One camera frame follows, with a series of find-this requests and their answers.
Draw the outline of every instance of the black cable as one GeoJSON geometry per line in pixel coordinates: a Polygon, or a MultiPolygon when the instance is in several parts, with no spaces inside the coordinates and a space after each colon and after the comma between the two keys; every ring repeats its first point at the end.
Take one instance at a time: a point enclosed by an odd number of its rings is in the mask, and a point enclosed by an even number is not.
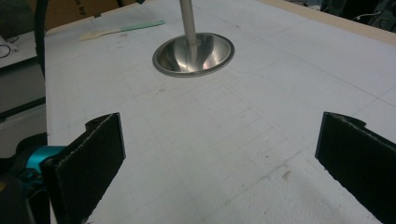
{"type": "Polygon", "coordinates": [[[11,52],[11,48],[9,47],[9,45],[0,45],[0,48],[1,47],[7,47],[8,48],[8,53],[6,55],[0,57],[0,58],[6,58],[8,56],[8,54],[11,52]]]}
{"type": "Polygon", "coordinates": [[[289,1],[290,3],[304,3],[304,4],[306,4],[306,1],[304,1],[304,0],[292,0],[292,1],[289,1]]]}
{"type": "Polygon", "coordinates": [[[379,16],[379,15],[381,15],[382,13],[383,13],[383,12],[381,12],[381,11],[377,11],[376,13],[362,14],[362,15],[359,15],[359,16],[353,18],[353,21],[359,21],[359,20],[361,19],[361,17],[374,17],[374,16],[379,16]]]}
{"type": "Polygon", "coordinates": [[[396,28],[396,22],[393,23],[392,28],[390,28],[390,31],[393,32],[396,28]]]}
{"type": "Polygon", "coordinates": [[[15,36],[15,39],[13,39],[13,40],[8,40],[7,42],[13,44],[13,43],[15,43],[17,40],[19,40],[19,39],[20,39],[20,37],[17,35],[17,36],[15,36]]]}
{"type": "Polygon", "coordinates": [[[379,29],[382,29],[382,21],[383,21],[383,20],[381,20],[381,19],[378,20],[378,28],[379,28],[379,29]]]}

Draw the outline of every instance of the metal rod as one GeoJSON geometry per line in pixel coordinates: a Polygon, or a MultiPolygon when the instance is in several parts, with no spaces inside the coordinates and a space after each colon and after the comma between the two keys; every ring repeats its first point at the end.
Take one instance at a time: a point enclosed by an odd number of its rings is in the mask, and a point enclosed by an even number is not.
{"type": "Polygon", "coordinates": [[[184,25],[187,45],[196,46],[197,39],[195,33],[194,14],[192,13],[191,0],[180,0],[181,16],[184,25]]]}

